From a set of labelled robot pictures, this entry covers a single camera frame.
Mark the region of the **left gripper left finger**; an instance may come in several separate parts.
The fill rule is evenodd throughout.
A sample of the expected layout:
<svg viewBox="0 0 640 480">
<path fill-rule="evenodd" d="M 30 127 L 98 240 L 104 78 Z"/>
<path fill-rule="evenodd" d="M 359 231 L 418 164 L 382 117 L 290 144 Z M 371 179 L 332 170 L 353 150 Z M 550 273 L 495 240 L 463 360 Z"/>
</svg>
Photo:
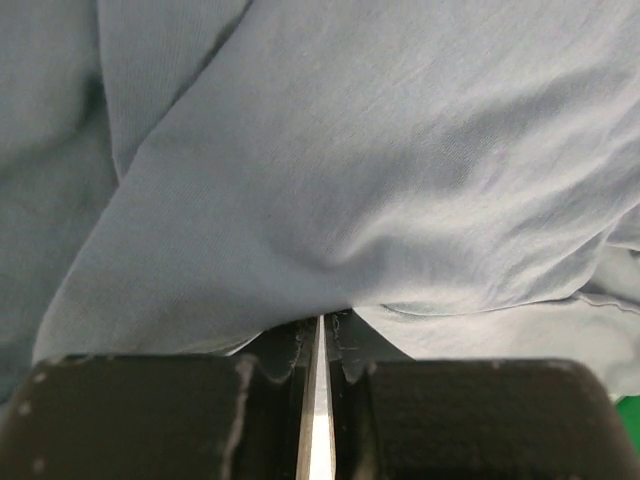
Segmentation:
<svg viewBox="0 0 640 480">
<path fill-rule="evenodd" d="M 68 355 L 39 362 L 1 428 L 5 479 L 304 479 L 317 323 L 229 356 Z"/>
</svg>

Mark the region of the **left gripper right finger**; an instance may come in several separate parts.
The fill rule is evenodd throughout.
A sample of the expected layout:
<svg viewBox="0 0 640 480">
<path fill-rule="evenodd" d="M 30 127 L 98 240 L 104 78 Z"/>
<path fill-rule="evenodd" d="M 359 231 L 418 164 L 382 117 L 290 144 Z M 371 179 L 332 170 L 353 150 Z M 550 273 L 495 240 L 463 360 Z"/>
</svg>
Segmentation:
<svg viewBox="0 0 640 480">
<path fill-rule="evenodd" d="M 339 479 L 635 479 L 603 386 L 567 360 L 414 360 L 357 314 L 324 320 Z"/>
</svg>

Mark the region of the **grey-blue t shirt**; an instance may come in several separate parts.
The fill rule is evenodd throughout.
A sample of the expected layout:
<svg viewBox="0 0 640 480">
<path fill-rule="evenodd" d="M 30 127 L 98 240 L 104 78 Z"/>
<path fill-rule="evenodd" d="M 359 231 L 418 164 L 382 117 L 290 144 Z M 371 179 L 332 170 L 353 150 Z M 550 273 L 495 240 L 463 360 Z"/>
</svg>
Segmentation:
<svg viewBox="0 0 640 480">
<path fill-rule="evenodd" d="M 635 1 L 5 1 L 1 395 L 352 308 L 639 392 Z"/>
</svg>

